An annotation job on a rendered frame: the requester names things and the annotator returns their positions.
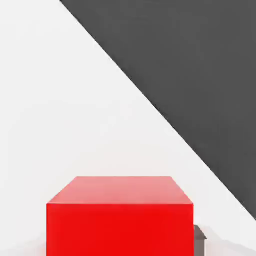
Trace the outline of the small red cube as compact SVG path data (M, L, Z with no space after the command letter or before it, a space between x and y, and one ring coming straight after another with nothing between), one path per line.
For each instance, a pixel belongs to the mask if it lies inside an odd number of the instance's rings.
M46 256L194 256L194 205L169 176L78 176L47 203Z

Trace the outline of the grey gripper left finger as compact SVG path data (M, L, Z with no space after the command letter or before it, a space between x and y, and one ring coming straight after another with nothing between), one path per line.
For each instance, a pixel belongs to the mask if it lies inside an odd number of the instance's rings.
M19 256L47 256L46 234L25 242L19 249Z

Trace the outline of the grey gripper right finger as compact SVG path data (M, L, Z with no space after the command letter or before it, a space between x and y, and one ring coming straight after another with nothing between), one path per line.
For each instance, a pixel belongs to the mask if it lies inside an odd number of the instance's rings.
M209 226L194 225L194 256L253 256L253 250L220 238Z

